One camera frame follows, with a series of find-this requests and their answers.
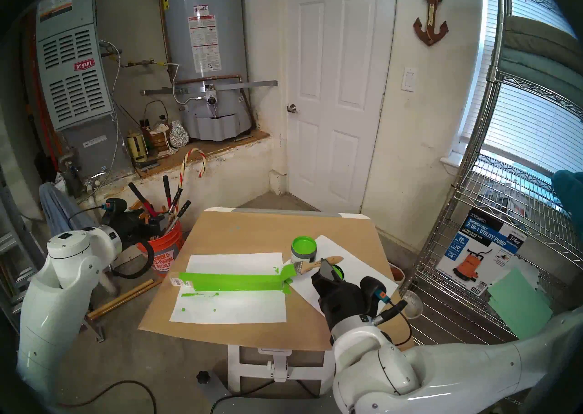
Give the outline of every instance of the window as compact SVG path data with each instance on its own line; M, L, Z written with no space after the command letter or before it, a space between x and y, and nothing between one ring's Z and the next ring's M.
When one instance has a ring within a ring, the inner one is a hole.
M473 97L467 105L467 119L460 130L459 140L465 143L482 103L496 36L498 0L487 0L484 7L483 56ZM553 0L512 0L511 10L514 16L542 21L575 37ZM583 171L583 124L547 100L502 85L483 149L546 175L559 169Z

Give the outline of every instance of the white door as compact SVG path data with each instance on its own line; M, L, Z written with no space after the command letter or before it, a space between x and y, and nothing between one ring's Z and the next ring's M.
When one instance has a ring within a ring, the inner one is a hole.
M289 189L322 211L360 212L395 2L288 2L288 103L297 110L288 113Z

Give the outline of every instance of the anchor decoration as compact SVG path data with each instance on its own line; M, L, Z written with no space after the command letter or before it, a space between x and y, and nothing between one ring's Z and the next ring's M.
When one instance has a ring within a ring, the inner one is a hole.
M427 27L426 31L422 30L421 20L417 17L413 28L417 33L417 36L427 44L427 46L432 46L436 42L439 42L446 33L449 31L447 23L443 22L439 27L439 33L434 33L435 29L435 13L437 12L437 5L443 0L425 0L427 2Z

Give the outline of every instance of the candy cane decoration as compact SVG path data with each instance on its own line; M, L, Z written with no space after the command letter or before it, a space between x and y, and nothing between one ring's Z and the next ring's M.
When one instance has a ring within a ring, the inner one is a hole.
M184 180L184 170L186 169L186 162L188 161L188 158L190 156L190 154L192 152L198 152L199 154L201 154L202 156L202 169L201 172L199 172L198 174L198 178L202 177L202 174L205 173L206 170L206 155L203 153L203 151L201 149L191 149L188 151L188 153L184 156L184 159L182 161L182 167L180 168L180 184L178 185L178 188L182 188L182 182Z

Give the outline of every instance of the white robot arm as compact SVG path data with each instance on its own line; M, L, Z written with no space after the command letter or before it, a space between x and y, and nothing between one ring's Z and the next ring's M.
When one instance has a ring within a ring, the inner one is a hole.
M384 291L379 281L365 278L357 287L337 280L335 272L326 273L325 268L320 273L312 282L334 340L332 390L345 414L478 413L538 383L568 334L583 324L580 307L555 316L529 339L501 345L416 346L401 352L377 328L382 319L367 314L376 313L377 302L370 295ZM333 281L326 280L326 274Z
M142 210L124 212L127 204L122 199L108 199L106 205L111 206L102 219L107 224L64 232L48 241L47 260L30 281L22 303L16 369L48 406L54 405L58 364L79 333L102 271L136 242L148 250L144 268L129 276L112 273L134 278L152 265L154 253L145 237L159 233L159 225L139 221Z

